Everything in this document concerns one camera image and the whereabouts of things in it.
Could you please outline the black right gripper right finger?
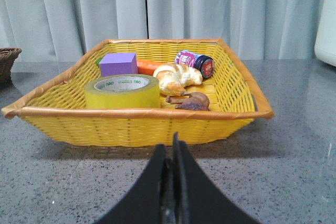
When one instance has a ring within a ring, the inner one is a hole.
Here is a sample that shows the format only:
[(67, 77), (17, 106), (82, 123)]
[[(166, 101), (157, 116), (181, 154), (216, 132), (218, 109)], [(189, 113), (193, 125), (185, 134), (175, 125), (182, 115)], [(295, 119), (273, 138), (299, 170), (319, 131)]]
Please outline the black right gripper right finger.
[(172, 147), (177, 223), (258, 223), (214, 185), (177, 133)]

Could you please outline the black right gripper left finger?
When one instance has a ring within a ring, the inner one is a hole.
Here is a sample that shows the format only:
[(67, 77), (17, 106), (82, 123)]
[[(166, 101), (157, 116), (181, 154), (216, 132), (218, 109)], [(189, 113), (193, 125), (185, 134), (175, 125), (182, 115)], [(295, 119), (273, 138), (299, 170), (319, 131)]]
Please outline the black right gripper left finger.
[(96, 223), (160, 223), (165, 146), (155, 147), (146, 168), (127, 194)]

